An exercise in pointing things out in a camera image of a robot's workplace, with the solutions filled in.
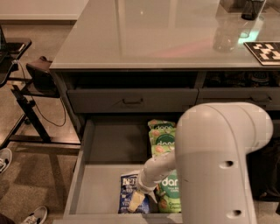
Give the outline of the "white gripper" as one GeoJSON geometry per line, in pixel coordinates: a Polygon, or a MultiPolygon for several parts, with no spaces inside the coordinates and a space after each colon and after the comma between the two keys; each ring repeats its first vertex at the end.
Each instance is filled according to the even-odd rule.
{"type": "Polygon", "coordinates": [[[154,199],[154,191],[157,184],[158,183],[152,180],[145,170],[142,169],[137,176],[136,191],[132,194],[128,210],[134,213],[143,203],[146,196],[151,196],[154,199]]]}

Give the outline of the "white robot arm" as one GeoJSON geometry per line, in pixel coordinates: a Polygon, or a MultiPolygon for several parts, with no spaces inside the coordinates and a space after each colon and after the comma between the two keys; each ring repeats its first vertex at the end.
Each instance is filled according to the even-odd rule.
{"type": "Polygon", "coordinates": [[[267,145],[273,130],[269,114],[252,103],[189,108],[178,120],[175,149],[139,172],[129,210],[176,171],[183,224],[257,224],[247,155],[267,145]]]}

